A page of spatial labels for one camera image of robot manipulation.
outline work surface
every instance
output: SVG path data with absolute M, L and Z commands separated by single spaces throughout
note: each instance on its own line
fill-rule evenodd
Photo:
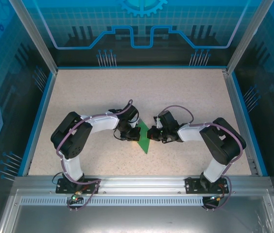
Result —
M 219 69 L 60 70 L 29 174 L 53 175 L 62 171 L 50 137 L 69 112 L 100 114 L 125 107 L 129 99 L 134 100 L 148 128 L 154 125 L 153 116 L 178 104 L 192 111 L 194 123 L 223 117 L 238 131 Z M 170 111 L 179 124 L 191 120 L 180 108 Z M 80 154 L 85 175 L 199 175 L 211 159 L 204 142 L 150 141 L 145 154 L 137 142 L 116 140 L 113 131 L 92 134 Z M 251 174 L 245 153 L 227 174 Z

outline white robotic arm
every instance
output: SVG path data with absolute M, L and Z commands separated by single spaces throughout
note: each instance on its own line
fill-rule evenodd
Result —
M 156 125 L 148 130 L 149 139 L 164 144 L 173 141 L 206 143 L 213 159 L 201 174 L 200 182 L 207 191 L 228 169 L 232 159 L 241 153 L 240 149 L 246 147 L 244 139 L 223 118 L 206 124 L 179 125 L 169 111 L 163 111 L 154 117 L 154 121 Z
M 66 116 L 51 136 L 51 141 L 55 148 L 58 147 L 64 136 L 74 125 L 81 120 L 86 118 L 89 119 L 83 122 L 61 146 L 59 153 L 63 156 L 62 159 L 66 170 L 66 173 L 64 173 L 65 176 L 69 175 L 69 177 L 75 181 L 82 181 L 81 179 L 84 174 L 80 166 L 79 154 L 82 151 L 87 138 L 93 133 L 104 130 L 119 130 L 121 133 L 121 140 L 139 140 L 140 128 L 136 127 L 139 120 L 138 110 L 134 106 L 131 106 L 125 113 L 114 115 L 121 111 L 121 109 L 112 109 L 105 114 L 102 114 L 102 116 L 94 118 L 80 116 L 75 112 L 71 112 Z

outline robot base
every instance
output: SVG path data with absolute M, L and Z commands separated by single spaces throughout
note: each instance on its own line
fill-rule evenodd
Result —
M 86 179 L 80 182 L 90 182 L 96 179 Z M 95 189 L 96 183 L 89 185 L 75 185 L 67 179 L 61 178 L 57 181 L 56 193 L 58 194 L 74 194 L 77 191 L 82 190 L 82 194 L 92 194 Z
M 224 186 L 224 193 L 229 193 L 227 180 L 225 178 L 219 178 L 216 182 L 212 183 L 211 188 L 206 191 L 201 185 L 200 178 L 187 178 L 185 179 L 185 187 L 187 194 L 222 194 L 223 190 L 219 187 L 222 184 Z

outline enclosure wall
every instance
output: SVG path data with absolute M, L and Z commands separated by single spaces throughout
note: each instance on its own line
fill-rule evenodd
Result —
M 274 183 L 274 2 L 235 70 L 252 124 Z
M 19 168 L 4 153 L 21 160 L 49 74 L 12 6 L 0 1 L 0 214 Z
M 226 66 L 260 0 L 25 0 L 59 66 Z

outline green object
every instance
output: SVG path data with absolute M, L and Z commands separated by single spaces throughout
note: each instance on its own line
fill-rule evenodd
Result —
M 139 124 L 137 125 L 141 128 L 140 130 L 140 139 L 138 141 L 139 146 L 143 149 L 143 151 L 147 154 L 150 144 L 150 139 L 147 138 L 147 131 L 149 128 L 146 126 L 145 123 L 140 119 Z

